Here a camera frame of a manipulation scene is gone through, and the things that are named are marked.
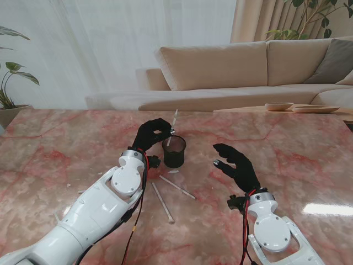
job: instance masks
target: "pink marble surface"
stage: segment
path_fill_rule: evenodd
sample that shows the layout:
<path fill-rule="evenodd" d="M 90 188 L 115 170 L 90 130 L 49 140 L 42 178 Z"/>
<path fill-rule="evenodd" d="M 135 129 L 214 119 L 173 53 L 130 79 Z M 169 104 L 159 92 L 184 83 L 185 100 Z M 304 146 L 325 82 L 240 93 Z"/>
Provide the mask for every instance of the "pink marble surface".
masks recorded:
<path fill-rule="evenodd" d="M 143 122 L 169 112 L 25 110 L 0 137 L 0 256 L 35 243 L 101 173 L 117 165 Z M 227 207 L 234 182 L 212 165 L 212 144 L 246 154 L 326 264 L 353 260 L 353 134 L 335 116 L 278 113 L 180 113 L 187 142 L 177 174 L 149 173 L 176 223 L 148 184 L 126 264 L 238 264 L 242 217 Z M 148 154 L 162 156 L 161 145 Z M 197 196 L 194 201 L 158 178 Z M 96 244 L 82 264 L 120 264 L 133 221 Z M 281 255 L 270 255 L 275 260 Z"/>

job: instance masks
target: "white curtain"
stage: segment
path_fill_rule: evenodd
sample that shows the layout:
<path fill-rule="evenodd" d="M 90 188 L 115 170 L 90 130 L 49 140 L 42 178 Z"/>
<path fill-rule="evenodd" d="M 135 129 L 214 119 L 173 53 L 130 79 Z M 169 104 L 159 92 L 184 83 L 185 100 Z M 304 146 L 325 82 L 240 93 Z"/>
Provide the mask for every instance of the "white curtain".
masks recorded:
<path fill-rule="evenodd" d="M 2 0 L 0 61 L 26 66 L 8 90 L 35 108 L 84 109 L 96 92 L 138 90 L 135 69 L 157 67 L 160 46 L 228 44 L 236 0 Z"/>

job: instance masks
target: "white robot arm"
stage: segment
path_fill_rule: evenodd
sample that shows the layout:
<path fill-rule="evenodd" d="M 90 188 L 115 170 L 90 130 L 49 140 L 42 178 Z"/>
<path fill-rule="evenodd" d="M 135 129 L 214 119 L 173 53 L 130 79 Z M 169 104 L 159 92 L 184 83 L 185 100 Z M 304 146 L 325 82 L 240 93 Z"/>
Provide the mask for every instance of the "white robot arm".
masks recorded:
<path fill-rule="evenodd" d="M 227 162 L 236 164 L 236 168 L 215 160 L 213 164 L 222 172 L 234 179 L 238 187 L 245 192 L 244 197 L 230 196 L 227 201 L 229 208 L 239 209 L 244 215 L 243 224 L 243 256 L 247 252 L 247 239 L 263 265 L 325 265 L 316 251 L 306 240 L 303 233 L 288 217 L 274 214 L 278 203 L 266 188 L 260 188 L 250 160 L 238 150 L 225 144 L 215 144 L 214 148 Z M 248 235 L 247 213 L 256 217 L 254 234 Z M 299 250 L 277 262 L 269 262 L 262 249 L 270 252 L 281 252 L 288 248 L 291 238 L 299 244 Z"/>
<path fill-rule="evenodd" d="M 269 192 L 250 196 L 248 213 L 256 217 L 254 234 L 249 241 L 263 265 L 325 265 L 303 233 L 288 217 L 274 214 L 278 203 Z M 280 252 L 288 248 L 291 237 L 299 244 L 299 250 L 277 262 L 269 262 L 262 248 Z"/>
<path fill-rule="evenodd" d="M 145 152 L 173 133 L 161 118 L 142 124 L 132 147 L 120 156 L 120 167 L 111 168 L 90 186 L 40 241 L 6 254 L 0 265 L 72 265 L 81 260 L 96 242 L 131 217 L 146 187 L 149 162 L 154 161 L 154 167 L 160 163 Z"/>

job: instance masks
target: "cup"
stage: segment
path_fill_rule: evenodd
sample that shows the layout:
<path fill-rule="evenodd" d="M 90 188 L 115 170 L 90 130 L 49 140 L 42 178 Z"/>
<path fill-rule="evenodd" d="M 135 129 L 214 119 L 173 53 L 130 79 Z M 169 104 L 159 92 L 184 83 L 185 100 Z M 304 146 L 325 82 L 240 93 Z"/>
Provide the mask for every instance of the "cup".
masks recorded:
<path fill-rule="evenodd" d="M 169 146 L 167 146 L 168 139 L 162 142 L 164 151 L 164 164 L 170 168 L 181 167 L 184 164 L 184 151 L 186 148 L 185 140 L 177 135 L 172 135 Z"/>

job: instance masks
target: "beige sofa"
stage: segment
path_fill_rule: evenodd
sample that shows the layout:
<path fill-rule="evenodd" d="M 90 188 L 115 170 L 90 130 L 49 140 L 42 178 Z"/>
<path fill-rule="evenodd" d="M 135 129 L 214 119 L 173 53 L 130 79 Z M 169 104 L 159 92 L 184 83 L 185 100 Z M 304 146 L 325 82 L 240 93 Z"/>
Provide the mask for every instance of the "beige sofa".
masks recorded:
<path fill-rule="evenodd" d="M 163 47 L 156 52 L 161 68 L 136 71 L 140 91 L 94 94 L 86 102 L 90 109 L 117 110 L 212 111 L 266 102 L 353 108 L 353 86 L 303 84 L 321 63 L 330 41 Z"/>

